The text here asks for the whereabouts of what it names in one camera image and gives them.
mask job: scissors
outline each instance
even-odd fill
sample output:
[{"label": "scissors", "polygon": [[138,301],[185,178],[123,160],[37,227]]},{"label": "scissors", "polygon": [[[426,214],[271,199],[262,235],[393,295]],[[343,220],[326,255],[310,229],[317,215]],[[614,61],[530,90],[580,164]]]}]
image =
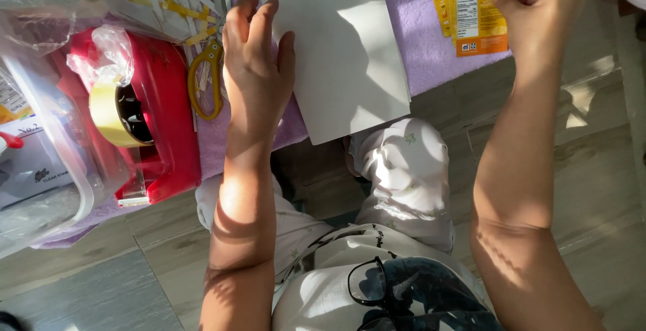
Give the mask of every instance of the scissors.
[{"label": "scissors", "polygon": [[[208,29],[208,32],[213,32],[212,35],[207,36],[209,44],[206,49],[202,51],[189,67],[188,91],[190,104],[195,110],[196,114],[204,120],[215,119],[222,110],[222,95],[220,94],[220,62],[224,55],[224,48],[222,47],[222,36],[220,35],[220,28],[226,22],[226,15],[228,12],[226,0],[220,0],[222,9],[222,18],[220,21]],[[214,110],[211,114],[206,114],[202,110],[202,106],[198,102],[198,93],[200,88],[197,85],[197,71],[202,63],[207,62],[211,67],[211,85],[213,86],[213,104]]]}]

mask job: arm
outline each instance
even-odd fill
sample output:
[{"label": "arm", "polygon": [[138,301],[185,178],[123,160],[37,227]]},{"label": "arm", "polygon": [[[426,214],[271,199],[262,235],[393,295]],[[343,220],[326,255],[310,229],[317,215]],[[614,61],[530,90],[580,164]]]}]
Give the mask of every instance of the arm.
[{"label": "arm", "polygon": [[495,1],[516,78],[478,166],[473,258],[507,330],[603,330],[550,230],[563,46],[581,0]]},{"label": "arm", "polygon": [[278,0],[254,13],[257,5],[258,0],[239,0],[223,31],[231,120],[205,276],[202,331],[271,329],[276,214],[270,153],[294,86],[295,36],[288,32],[281,39],[274,64],[271,22]]}]

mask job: white paper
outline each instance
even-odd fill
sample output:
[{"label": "white paper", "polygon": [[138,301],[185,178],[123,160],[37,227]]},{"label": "white paper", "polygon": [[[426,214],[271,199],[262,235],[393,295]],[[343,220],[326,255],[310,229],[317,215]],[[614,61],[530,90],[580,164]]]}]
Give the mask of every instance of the white paper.
[{"label": "white paper", "polygon": [[289,30],[296,100],[313,144],[410,113],[385,0],[280,0],[275,38]]}]

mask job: yellow scissors handle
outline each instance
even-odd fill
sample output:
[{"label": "yellow scissors handle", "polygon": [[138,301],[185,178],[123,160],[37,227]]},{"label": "yellow scissors handle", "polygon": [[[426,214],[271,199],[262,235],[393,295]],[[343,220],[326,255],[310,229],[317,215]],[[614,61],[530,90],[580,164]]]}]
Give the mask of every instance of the yellow scissors handle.
[{"label": "yellow scissors handle", "polygon": [[[216,40],[212,39],[206,49],[193,60],[189,67],[188,90],[190,104],[193,106],[193,109],[200,118],[204,120],[214,119],[222,110],[222,98],[220,97],[220,61],[222,59],[223,52],[224,50],[222,49],[222,46],[220,46]],[[196,76],[198,67],[200,67],[200,63],[202,62],[208,62],[211,66],[213,104],[215,105],[215,109],[210,115],[204,114],[197,98],[197,93],[200,88],[198,88]]]}]

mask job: nutrition facts label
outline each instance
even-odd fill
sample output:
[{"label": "nutrition facts label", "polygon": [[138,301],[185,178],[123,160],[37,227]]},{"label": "nutrition facts label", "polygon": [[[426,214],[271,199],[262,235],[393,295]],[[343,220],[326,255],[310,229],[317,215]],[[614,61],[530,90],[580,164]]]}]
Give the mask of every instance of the nutrition facts label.
[{"label": "nutrition facts label", "polygon": [[9,86],[2,77],[0,77],[0,104],[12,114],[17,114],[29,106],[27,101]]},{"label": "nutrition facts label", "polygon": [[457,1],[457,38],[478,36],[478,0]]}]

